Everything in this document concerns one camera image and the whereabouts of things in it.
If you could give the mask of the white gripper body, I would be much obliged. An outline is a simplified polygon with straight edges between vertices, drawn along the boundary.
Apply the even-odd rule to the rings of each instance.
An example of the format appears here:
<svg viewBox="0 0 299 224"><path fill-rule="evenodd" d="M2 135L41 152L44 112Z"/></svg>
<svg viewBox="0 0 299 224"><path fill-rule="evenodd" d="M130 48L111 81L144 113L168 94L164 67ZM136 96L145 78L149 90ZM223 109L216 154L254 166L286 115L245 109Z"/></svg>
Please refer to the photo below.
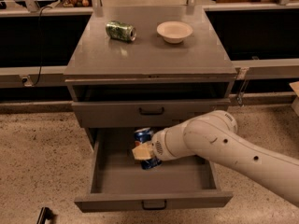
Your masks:
<svg viewBox="0 0 299 224"><path fill-rule="evenodd" d="M166 130L155 133L151 139L152 149L155 156L161 161L171 161L175 158L166 145Z"/></svg>

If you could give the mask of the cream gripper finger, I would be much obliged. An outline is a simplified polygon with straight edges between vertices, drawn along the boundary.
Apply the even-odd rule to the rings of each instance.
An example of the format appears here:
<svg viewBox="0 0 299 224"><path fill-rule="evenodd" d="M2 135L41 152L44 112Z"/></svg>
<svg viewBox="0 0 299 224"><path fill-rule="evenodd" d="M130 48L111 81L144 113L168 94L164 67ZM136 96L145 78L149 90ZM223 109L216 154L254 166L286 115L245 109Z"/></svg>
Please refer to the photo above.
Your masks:
<svg viewBox="0 0 299 224"><path fill-rule="evenodd" d="M132 149L134 158L139 161L150 160L154 157L153 148L150 143L143 143Z"/></svg>

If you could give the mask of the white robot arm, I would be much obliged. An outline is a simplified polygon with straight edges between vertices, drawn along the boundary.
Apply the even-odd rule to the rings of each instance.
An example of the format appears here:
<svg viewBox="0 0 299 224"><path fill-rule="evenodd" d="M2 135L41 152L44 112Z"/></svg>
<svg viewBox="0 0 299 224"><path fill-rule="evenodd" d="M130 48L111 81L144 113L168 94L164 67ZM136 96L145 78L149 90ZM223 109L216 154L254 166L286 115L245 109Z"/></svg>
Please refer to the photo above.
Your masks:
<svg viewBox="0 0 299 224"><path fill-rule="evenodd" d="M299 160L258 147L237 135L228 112L215 110L155 133L132 149L134 158L162 161L197 155L230 168L299 206Z"/></svg>

